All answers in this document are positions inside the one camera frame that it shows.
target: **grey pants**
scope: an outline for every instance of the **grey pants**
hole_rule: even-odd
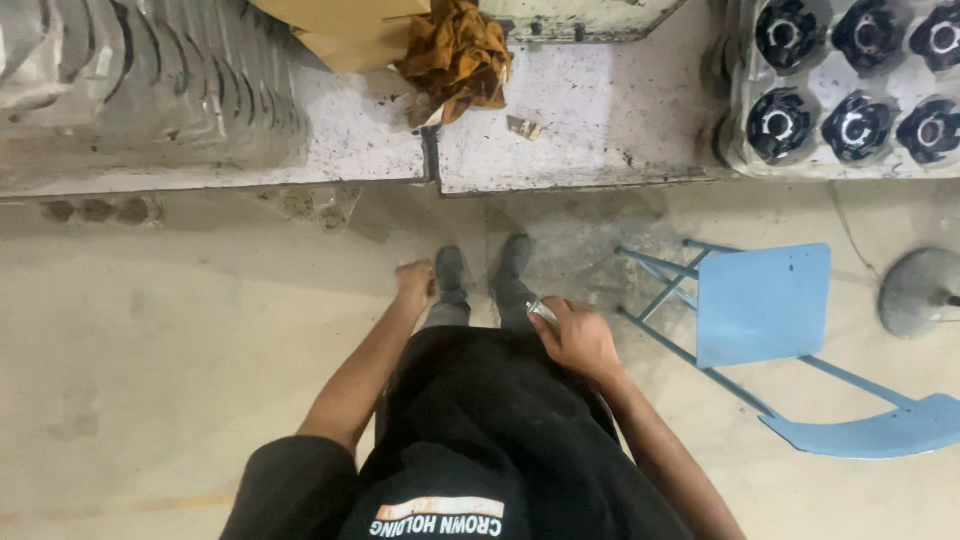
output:
[[[524,333],[534,331],[527,318],[527,303],[536,301],[537,295],[523,282],[501,272],[493,279],[493,296],[500,311],[500,328]],[[470,305],[467,304],[467,292],[463,289],[442,293],[440,301],[430,309],[421,330],[451,326],[470,326]]]

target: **round metal base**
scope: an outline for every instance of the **round metal base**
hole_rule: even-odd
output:
[[[956,295],[960,295],[960,255],[923,248],[904,256],[887,273],[877,310],[888,332],[915,339],[941,321],[960,319],[960,309],[948,304]]]

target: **brown cloth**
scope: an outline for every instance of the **brown cloth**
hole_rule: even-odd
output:
[[[410,50],[396,64],[432,110],[444,108],[443,124],[470,107],[503,109],[503,85],[510,80],[514,54],[503,28],[486,20],[469,0],[446,0],[431,15],[413,18]]]

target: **stacked plastic packaging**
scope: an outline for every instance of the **stacked plastic packaging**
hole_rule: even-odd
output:
[[[731,0],[719,156],[755,177],[960,177],[960,1]]]
[[[0,181],[305,159],[293,42],[247,0],[2,0]]]

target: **person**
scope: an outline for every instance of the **person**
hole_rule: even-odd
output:
[[[222,538],[744,538],[604,318],[556,297],[555,330],[528,316],[532,249],[511,238],[493,274],[501,329],[469,327],[457,248],[397,268],[396,299],[297,434],[251,457]]]

